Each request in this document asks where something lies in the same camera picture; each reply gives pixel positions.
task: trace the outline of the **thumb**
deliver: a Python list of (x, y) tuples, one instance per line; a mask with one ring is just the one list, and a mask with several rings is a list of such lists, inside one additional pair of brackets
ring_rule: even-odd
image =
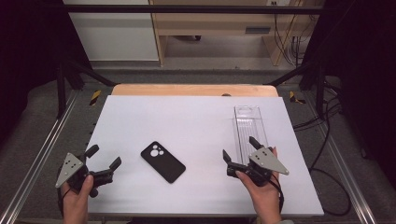
[(250, 179), (250, 177), (248, 177), (248, 175), (246, 175), (242, 172), (239, 172), (239, 171), (236, 171), (235, 173), (239, 177), (239, 179), (242, 181), (242, 183), (245, 185), (248, 192), (252, 192), (253, 189), (256, 188), (256, 185), (253, 183), (253, 181)]
[(87, 177), (85, 177), (84, 183), (82, 184), (79, 195), (82, 198), (88, 198), (88, 195), (90, 195), (92, 187), (93, 187), (93, 176), (87, 175)]

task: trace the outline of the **left hand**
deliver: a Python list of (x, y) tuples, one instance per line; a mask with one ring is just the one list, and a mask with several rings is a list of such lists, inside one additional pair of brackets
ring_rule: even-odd
[(88, 222), (88, 196), (92, 186), (92, 175), (87, 175), (79, 193), (70, 189), (67, 182), (62, 184), (62, 195), (66, 193), (64, 195), (64, 224), (85, 224)]

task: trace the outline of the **white tabletop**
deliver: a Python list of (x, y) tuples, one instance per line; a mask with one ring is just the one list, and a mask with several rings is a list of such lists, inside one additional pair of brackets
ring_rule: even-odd
[[(122, 165), (114, 182), (90, 199), (89, 213), (113, 216), (254, 216), (248, 191), (226, 175), (225, 149), (236, 161), (233, 108), (256, 105), (269, 146), (290, 171), (280, 175), (285, 195), (282, 214), (323, 215), (286, 107), (280, 97), (108, 96), (88, 147), (100, 150), (87, 165), (108, 168), (118, 156)], [(187, 170), (166, 182), (140, 152), (158, 141)]]

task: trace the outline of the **table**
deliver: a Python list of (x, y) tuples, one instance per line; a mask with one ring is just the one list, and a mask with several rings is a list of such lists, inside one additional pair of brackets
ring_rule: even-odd
[[(219, 96), (223, 93), (233, 97)], [(255, 216), (247, 190), (238, 179), (226, 175), (221, 155), (226, 149), (236, 158), (235, 104), (260, 107), (268, 143), (278, 148), (279, 159), (290, 170), (290, 175), (280, 177), (286, 198), (282, 215), (323, 215), (282, 98), (274, 87), (250, 85), (117, 86), (106, 100), (88, 145), (98, 144), (101, 149), (87, 163), (92, 170), (103, 170), (120, 156), (122, 165), (114, 182), (99, 188), (99, 196), (90, 199), (89, 212), (106, 216)], [(168, 184), (140, 158), (140, 151), (152, 141), (159, 141), (186, 165), (186, 172), (175, 183)]]

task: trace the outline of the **yellow and black tape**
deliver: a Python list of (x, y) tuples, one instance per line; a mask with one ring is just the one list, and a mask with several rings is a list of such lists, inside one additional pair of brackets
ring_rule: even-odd
[(293, 102), (293, 103), (299, 103), (299, 104), (302, 104), (302, 105), (305, 104), (305, 100), (298, 100), (298, 99), (295, 97), (293, 91), (290, 92), (290, 101)]
[(95, 92), (93, 93), (93, 96), (92, 96), (91, 101), (90, 101), (90, 105), (95, 105), (95, 104), (96, 104), (96, 101), (97, 101), (98, 98), (99, 98), (100, 92), (101, 92), (101, 91), (95, 91)]

